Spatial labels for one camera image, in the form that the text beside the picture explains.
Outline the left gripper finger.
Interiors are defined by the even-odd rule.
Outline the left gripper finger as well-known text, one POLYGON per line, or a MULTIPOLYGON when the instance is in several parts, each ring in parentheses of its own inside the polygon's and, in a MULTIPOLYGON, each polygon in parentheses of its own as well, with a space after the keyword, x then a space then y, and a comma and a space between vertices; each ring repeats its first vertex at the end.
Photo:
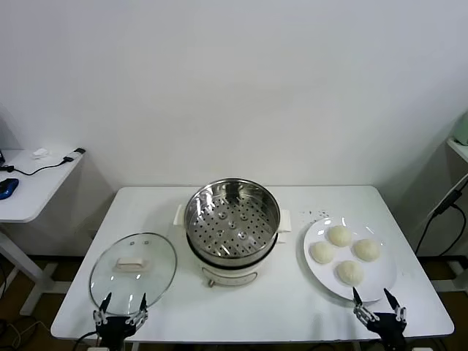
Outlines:
POLYGON ((143 294, 143 297, 140 302, 140 307, 137 312, 128 316, 126 320, 127 325, 141 326, 148 319, 148 306, 146 300, 146 294, 143 294))
POLYGON ((112 296, 112 293, 109 292, 106 298, 99 305, 99 308, 93 311, 93 319, 94 319, 95 325, 103 325, 107 323, 106 311, 110 303, 111 296, 112 296))

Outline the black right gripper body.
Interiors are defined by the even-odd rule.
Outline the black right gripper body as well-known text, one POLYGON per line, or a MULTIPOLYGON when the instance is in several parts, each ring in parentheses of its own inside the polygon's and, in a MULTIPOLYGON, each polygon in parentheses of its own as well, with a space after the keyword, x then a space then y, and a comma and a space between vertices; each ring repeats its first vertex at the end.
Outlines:
POLYGON ((369 320, 366 327, 380 337, 384 350, 406 350, 403 332, 407 324, 398 321, 395 314, 377 312, 375 315, 377 320, 369 320))

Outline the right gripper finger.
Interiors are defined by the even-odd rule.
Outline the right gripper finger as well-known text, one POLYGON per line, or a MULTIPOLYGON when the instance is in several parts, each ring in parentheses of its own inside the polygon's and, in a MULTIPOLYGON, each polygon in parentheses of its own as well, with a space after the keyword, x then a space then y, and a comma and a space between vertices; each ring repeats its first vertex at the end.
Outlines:
POLYGON ((352 288, 354 309, 353 313, 358 318, 362 324, 369 324, 370 322, 375 321, 375 315, 373 312, 370 312, 364 305, 361 297, 359 296, 358 291, 355 287, 352 288))
POLYGON ((399 302, 397 301, 396 297, 392 295, 391 292, 387 290, 386 288, 384 289, 384 293, 385 293, 386 298, 388 299, 388 303, 390 304, 390 307, 392 308, 394 314, 396 315, 396 320, 398 322, 405 323, 407 309, 404 306, 401 306, 399 302))

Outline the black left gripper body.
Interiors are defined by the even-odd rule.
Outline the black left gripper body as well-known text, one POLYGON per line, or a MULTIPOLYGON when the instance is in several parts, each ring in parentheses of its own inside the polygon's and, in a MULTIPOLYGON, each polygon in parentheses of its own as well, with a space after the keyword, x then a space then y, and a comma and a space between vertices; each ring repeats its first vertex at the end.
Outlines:
POLYGON ((141 319, 131 317, 108 317, 104 322, 98 322, 96 332, 100 338, 99 347, 110 351, 122 350, 125 339, 135 335, 142 324, 141 319))

